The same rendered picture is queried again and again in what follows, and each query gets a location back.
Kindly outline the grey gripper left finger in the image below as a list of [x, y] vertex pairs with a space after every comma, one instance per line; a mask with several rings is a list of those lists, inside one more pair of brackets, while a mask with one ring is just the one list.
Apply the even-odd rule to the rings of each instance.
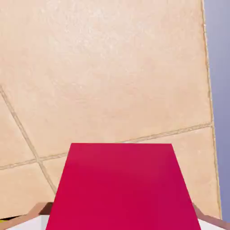
[[37, 203], [27, 214], [0, 223], [0, 230], [46, 230], [53, 202]]

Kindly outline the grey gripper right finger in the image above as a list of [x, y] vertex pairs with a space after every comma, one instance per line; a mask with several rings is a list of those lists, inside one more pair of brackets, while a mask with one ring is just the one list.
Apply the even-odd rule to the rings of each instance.
[[201, 210], [193, 203], [193, 207], [196, 212], [201, 230], [230, 230], [230, 223], [221, 219], [205, 215]]

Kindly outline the small red cube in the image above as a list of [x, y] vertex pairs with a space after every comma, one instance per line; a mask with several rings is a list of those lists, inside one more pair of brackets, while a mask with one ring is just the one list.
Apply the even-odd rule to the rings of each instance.
[[201, 230], [171, 144], [73, 143], [46, 230]]

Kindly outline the small yellow cube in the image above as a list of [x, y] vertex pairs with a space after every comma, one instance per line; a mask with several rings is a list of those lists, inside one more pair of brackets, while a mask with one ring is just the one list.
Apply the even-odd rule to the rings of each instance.
[[2, 219], [0, 219], [0, 223], [5, 222], [5, 221], [9, 221], [9, 220], [12, 220], [12, 219], [15, 219], [15, 218], [18, 218], [18, 217], [21, 217], [21, 216], [13, 216], [13, 217], [2, 218]]

